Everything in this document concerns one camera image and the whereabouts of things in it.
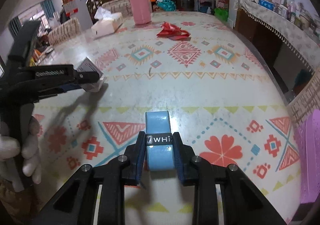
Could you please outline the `white gloved hand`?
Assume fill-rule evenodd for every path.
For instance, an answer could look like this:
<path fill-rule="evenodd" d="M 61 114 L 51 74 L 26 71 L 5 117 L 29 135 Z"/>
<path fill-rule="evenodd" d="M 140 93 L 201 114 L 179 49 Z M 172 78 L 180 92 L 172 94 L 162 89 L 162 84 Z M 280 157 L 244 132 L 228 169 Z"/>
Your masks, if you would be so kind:
<path fill-rule="evenodd" d="M 31 177 L 33 183 L 41 183 L 41 163 L 39 153 L 39 141 L 37 134 L 40 131 L 40 124 L 35 117 L 31 117 L 29 123 L 28 137 L 22 146 L 17 139 L 9 136 L 9 128 L 5 122 L 1 121 L 1 178 L 17 183 L 17 179 L 12 178 L 9 168 L 5 163 L 21 153 L 24 158 L 22 172 L 25 176 Z"/>

